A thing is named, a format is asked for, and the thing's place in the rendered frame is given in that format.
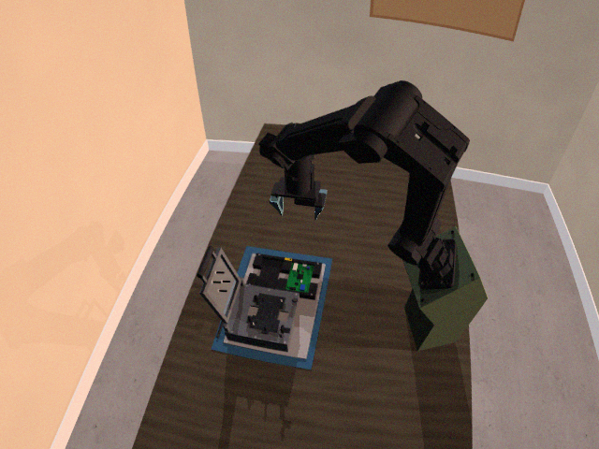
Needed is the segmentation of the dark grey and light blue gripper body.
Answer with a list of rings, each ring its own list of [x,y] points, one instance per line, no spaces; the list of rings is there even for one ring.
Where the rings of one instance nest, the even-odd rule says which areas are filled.
[[[282,177],[279,183],[274,183],[271,195],[276,198],[278,196],[294,198],[296,205],[324,208],[326,194],[319,193],[320,188],[321,181],[314,181],[313,189],[311,189],[311,171],[308,175],[298,179],[286,173],[286,182],[285,177]]]

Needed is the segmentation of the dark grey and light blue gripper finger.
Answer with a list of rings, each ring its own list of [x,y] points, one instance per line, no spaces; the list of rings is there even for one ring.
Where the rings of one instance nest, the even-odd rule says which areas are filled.
[[[327,193],[327,190],[320,189],[319,193]],[[323,210],[323,208],[315,208],[314,209],[314,219],[317,219],[318,214]]]
[[[279,204],[280,202],[280,204]],[[272,206],[274,208],[276,208],[279,213],[281,214],[281,216],[283,216],[283,212],[284,212],[284,198],[282,196],[278,196],[278,198],[276,198],[275,196],[271,196],[270,197],[270,203],[272,204]]]

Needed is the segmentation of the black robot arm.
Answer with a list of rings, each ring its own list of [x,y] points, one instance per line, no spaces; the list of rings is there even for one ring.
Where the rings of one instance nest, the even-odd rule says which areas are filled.
[[[312,160],[319,153],[344,149],[359,164],[379,163],[384,157],[408,171],[403,222],[388,248],[419,267],[418,286],[426,290],[454,286],[457,244],[453,239],[435,237],[441,226],[435,215],[469,142],[422,99],[414,84],[400,80],[345,109],[305,123],[289,123],[278,136],[267,133],[258,145],[262,156],[285,168],[285,181],[286,173],[298,179],[311,171],[311,189]]]

